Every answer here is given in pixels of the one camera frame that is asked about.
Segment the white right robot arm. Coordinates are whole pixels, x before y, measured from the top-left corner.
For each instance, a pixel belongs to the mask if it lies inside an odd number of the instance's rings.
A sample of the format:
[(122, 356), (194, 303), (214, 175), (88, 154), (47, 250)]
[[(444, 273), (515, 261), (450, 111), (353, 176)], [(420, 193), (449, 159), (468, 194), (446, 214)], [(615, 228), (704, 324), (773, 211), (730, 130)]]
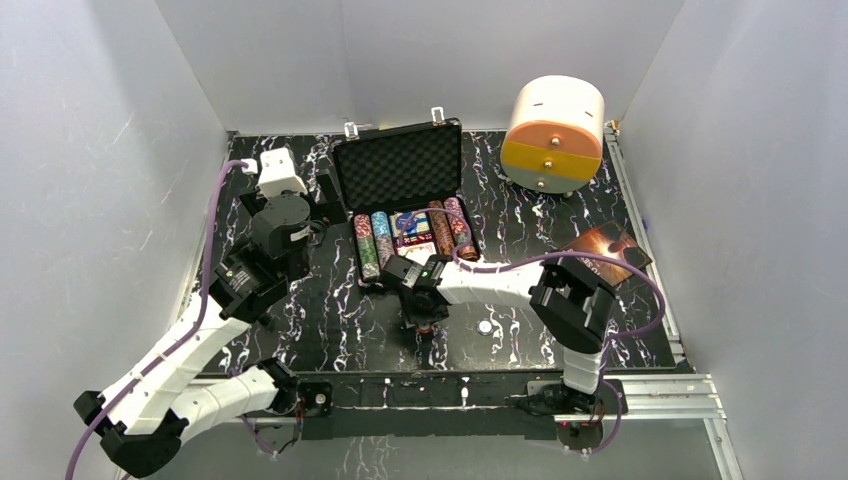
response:
[(463, 264), (432, 255), (423, 264), (393, 255), (378, 277), (426, 320), (454, 305), (480, 303), (531, 311), (563, 347), (563, 399), (577, 414), (603, 399), (602, 353), (614, 288), (568, 252), (527, 264)]

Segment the red playing card deck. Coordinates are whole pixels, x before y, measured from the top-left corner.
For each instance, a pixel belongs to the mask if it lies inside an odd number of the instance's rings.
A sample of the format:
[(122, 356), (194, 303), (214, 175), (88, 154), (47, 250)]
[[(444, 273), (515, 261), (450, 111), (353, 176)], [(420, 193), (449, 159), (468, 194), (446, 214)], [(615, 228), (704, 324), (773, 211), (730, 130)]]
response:
[(399, 256), (410, 259), (418, 264), (426, 264), (428, 259), (437, 253), (437, 248), (433, 242), (401, 246), (397, 251)]

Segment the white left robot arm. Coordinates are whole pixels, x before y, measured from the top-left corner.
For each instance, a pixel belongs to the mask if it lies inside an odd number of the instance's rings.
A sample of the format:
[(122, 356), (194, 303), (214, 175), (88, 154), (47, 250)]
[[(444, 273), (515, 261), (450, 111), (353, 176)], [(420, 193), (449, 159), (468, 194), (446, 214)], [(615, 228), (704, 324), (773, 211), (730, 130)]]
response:
[(257, 171), (259, 184), (241, 194), (254, 226), (227, 254), (202, 260), (201, 288), (185, 315), (121, 380), (86, 391), (74, 408), (97, 435), (108, 458), (135, 478), (168, 464), (190, 439), (249, 413), (267, 411), (301, 423), (329, 413), (332, 389), (302, 382), (269, 358), (208, 386), (195, 377), (231, 340), (253, 325), (267, 325), (269, 308), (310, 271), (314, 234), (346, 220), (330, 172), (318, 173), (315, 200), (293, 173)]

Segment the blue white poker chip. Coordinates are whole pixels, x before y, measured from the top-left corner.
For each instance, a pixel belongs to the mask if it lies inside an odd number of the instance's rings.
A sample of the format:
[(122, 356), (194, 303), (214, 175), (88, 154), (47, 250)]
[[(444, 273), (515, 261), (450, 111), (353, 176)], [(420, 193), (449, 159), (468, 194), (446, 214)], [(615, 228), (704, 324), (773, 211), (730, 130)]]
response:
[(489, 336), (493, 334), (495, 328), (491, 321), (480, 320), (476, 325), (476, 330), (480, 335)]

